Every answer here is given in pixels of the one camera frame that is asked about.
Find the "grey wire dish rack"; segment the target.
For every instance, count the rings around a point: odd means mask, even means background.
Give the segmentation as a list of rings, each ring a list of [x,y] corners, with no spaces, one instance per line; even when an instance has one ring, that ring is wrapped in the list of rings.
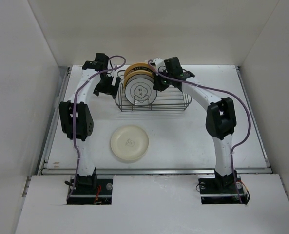
[[[151,105],[132,105],[125,97],[123,81],[124,78],[121,79],[115,99],[115,104],[121,111],[184,111],[192,102],[190,96],[170,86],[162,92],[157,91],[157,97]]]

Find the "yellow plate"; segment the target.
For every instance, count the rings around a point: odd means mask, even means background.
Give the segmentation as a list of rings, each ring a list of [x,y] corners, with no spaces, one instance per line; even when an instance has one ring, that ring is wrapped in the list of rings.
[[[139,62],[139,63],[134,63],[132,65],[129,65],[124,72],[124,76],[126,77],[130,72],[134,72],[138,70],[148,71],[151,73],[153,72],[147,63]]]
[[[127,75],[124,76],[123,87],[126,87],[128,81],[129,81],[132,77],[134,77],[135,75],[142,75],[142,76],[147,76],[147,77],[150,77],[150,78],[154,78],[152,72],[145,71],[145,70],[133,71],[133,72],[130,72],[129,74],[127,74]]]

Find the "white plate green rim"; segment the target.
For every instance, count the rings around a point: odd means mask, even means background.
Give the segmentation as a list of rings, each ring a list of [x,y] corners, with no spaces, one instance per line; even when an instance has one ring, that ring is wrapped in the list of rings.
[[[153,86],[154,80],[150,76],[134,75],[124,87],[125,97],[132,105],[151,105],[157,97],[157,90],[154,90]]]

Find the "cream white plate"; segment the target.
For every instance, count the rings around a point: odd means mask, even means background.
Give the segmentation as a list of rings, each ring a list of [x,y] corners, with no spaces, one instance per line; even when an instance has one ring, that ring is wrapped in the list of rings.
[[[137,125],[124,125],[117,128],[110,140],[114,155],[124,163],[140,160],[149,148],[147,132]]]

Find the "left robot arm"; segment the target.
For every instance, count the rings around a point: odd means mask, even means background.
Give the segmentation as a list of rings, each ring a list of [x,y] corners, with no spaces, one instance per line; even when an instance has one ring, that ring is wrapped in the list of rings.
[[[90,177],[95,171],[95,165],[87,138],[93,132],[94,121],[88,102],[91,95],[98,96],[101,93],[116,98],[120,79],[114,78],[113,72],[121,67],[113,66],[109,57],[86,61],[75,91],[58,106],[62,131],[73,141],[77,152],[75,175],[85,177],[80,187],[89,194],[97,189],[97,181]]]

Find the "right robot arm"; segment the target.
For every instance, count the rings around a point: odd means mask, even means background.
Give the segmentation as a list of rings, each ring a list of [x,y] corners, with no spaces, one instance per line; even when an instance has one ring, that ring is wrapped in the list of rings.
[[[154,89],[163,91],[172,85],[189,95],[206,111],[205,127],[214,143],[216,166],[215,188],[225,192],[232,185],[228,177],[234,171],[231,161],[232,135],[235,130],[236,115],[234,102],[230,97],[220,97],[212,91],[223,92],[216,88],[203,86],[190,71],[184,71],[178,57],[155,58],[148,62],[154,72]]]

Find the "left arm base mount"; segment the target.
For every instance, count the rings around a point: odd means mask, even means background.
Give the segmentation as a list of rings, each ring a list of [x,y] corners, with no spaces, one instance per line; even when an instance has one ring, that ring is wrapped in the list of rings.
[[[79,176],[65,181],[69,186],[67,205],[111,205],[113,178],[98,178],[96,175]]]

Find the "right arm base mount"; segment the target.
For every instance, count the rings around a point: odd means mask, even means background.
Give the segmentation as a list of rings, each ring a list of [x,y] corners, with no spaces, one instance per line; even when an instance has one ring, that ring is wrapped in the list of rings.
[[[250,193],[241,180],[233,174],[220,177],[218,173],[214,175],[200,175],[195,188],[200,192],[201,204],[244,204],[250,201]]]

